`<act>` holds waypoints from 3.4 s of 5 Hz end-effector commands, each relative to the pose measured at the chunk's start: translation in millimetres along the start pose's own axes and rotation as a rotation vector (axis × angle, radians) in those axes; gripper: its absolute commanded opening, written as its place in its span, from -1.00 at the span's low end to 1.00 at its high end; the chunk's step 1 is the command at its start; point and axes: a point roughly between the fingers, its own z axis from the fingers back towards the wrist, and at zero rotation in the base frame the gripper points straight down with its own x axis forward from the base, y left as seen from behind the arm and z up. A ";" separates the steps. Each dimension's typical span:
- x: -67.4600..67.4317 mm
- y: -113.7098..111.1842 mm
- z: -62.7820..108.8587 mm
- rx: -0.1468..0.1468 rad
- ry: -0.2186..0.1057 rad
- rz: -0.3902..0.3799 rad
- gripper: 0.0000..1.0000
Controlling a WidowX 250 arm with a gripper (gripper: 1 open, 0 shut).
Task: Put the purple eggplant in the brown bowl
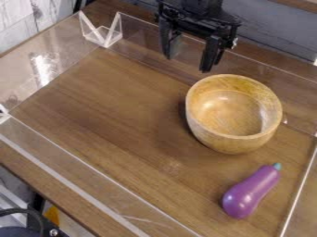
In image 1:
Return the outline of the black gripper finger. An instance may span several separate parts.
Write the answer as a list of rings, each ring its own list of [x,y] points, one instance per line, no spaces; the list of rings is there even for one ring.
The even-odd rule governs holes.
[[[174,23],[164,18],[158,20],[158,29],[162,53],[167,59],[172,59],[179,52],[182,33]]]
[[[206,48],[199,65],[199,70],[203,73],[210,72],[212,66],[218,64],[223,51],[223,39],[217,35],[211,35],[206,39]]]

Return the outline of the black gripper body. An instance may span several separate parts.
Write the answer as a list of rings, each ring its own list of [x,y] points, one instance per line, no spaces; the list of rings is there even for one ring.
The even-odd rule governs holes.
[[[237,45],[237,31],[242,21],[223,8],[223,0],[156,0],[156,21],[170,20],[180,33],[186,32],[200,39],[217,35],[223,39],[223,47]]]

